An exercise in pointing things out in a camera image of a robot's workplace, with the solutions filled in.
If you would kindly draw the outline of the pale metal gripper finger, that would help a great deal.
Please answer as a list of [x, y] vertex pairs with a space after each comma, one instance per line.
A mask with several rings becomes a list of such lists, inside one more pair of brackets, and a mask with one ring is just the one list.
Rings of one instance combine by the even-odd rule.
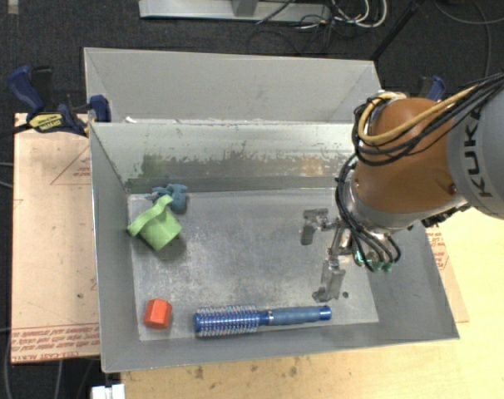
[[303, 212], [304, 225], [299, 231], [300, 244], [307, 246], [313, 243], [314, 234], [319, 231], [330, 231], [338, 226], [340, 218], [329, 218], [329, 211], [323, 209], [307, 209]]
[[342, 267], [338, 259], [325, 260], [319, 288], [312, 294], [314, 301], [326, 303], [333, 299], [339, 299], [345, 274], [346, 269]]

